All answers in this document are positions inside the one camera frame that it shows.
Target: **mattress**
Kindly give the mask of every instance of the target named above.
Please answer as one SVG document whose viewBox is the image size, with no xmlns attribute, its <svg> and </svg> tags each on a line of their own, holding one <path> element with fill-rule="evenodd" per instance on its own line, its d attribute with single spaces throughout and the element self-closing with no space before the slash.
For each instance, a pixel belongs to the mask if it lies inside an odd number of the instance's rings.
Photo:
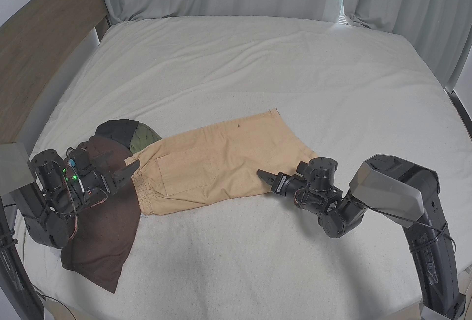
<svg viewBox="0 0 472 320">
<path fill-rule="evenodd" d="M 100 123 L 130 118 L 162 137 L 277 108 L 344 192 L 367 158 L 438 172 L 457 244 L 472 263 L 472 143 L 447 94 L 398 35 L 310 20 L 181 17 L 112 26 L 33 154 L 64 155 Z M 115 294 L 62 268 L 17 218 L 35 286 L 99 319 L 378 319 L 421 297 L 402 228 L 368 211 L 340 239 L 264 194 L 141 216 Z"/>
</svg>

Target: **tan shorts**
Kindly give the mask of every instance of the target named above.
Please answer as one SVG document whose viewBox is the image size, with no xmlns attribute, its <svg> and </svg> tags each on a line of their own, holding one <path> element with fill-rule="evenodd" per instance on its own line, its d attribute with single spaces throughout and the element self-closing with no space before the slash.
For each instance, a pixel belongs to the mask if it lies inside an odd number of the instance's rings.
<svg viewBox="0 0 472 320">
<path fill-rule="evenodd" d="M 132 180 L 143 214 L 165 215 L 267 193 L 258 169 L 291 175 L 315 157 L 274 109 L 159 140 L 126 164 L 141 162 Z"/>
</svg>

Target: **bed frame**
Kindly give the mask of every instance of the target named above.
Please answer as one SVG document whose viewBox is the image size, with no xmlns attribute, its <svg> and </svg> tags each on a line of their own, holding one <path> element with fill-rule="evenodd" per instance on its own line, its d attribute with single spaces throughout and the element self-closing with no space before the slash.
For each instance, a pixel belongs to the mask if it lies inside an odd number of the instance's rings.
<svg viewBox="0 0 472 320">
<path fill-rule="evenodd" d="M 0 143 L 23 141 L 20 135 L 36 143 L 70 80 L 55 88 L 56 103 L 42 106 L 39 118 L 32 114 L 38 99 L 49 95 L 48 84 L 93 28 L 99 40 L 109 28 L 104 0 L 31 0 L 0 27 Z M 39 133 L 27 127 L 31 117 L 42 123 Z"/>
</svg>

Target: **back pocket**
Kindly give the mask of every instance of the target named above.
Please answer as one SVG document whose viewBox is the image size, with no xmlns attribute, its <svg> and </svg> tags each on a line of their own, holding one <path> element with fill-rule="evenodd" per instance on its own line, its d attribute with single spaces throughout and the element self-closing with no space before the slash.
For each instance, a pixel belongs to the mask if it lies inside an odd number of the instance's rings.
<svg viewBox="0 0 472 320">
<path fill-rule="evenodd" d="M 197 187 L 208 186 L 215 180 L 215 169 L 207 154 L 199 148 L 169 153 L 157 159 L 166 197 Z"/>
</svg>

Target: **clothing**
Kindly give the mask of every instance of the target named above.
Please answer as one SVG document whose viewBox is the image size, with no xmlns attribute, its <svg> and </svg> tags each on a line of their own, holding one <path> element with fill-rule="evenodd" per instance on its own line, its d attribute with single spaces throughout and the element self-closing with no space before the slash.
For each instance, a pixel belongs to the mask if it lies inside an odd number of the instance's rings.
<svg viewBox="0 0 472 320">
<path fill-rule="evenodd" d="M 131 152 L 120 143 L 97 135 L 79 146 L 88 151 L 90 158 L 113 151 L 102 165 L 111 172 L 124 168 L 125 158 L 131 156 Z M 136 191 L 130 181 L 105 202 L 77 215 L 77 234 L 61 251 L 62 266 L 115 293 L 122 266 L 136 236 L 140 215 Z M 68 223 L 72 231 L 74 222 L 72 217 Z"/>
<path fill-rule="evenodd" d="M 110 119 L 97 127 L 95 135 L 117 141 L 129 149 L 129 144 L 139 122 L 130 119 Z"/>
<path fill-rule="evenodd" d="M 156 134 L 156 131 L 140 122 L 129 143 L 129 150 L 134 154 L 161 139 L 162 138 Z"/>
<path fill-rule="evenodd" d="M 267 193 L 258 169 L 291 175 L 315 157 L 274 109 L 157 141 L 126 164 L 141 163 L 132 180 L 143 214 L 165 215 Z"/>
</svg>

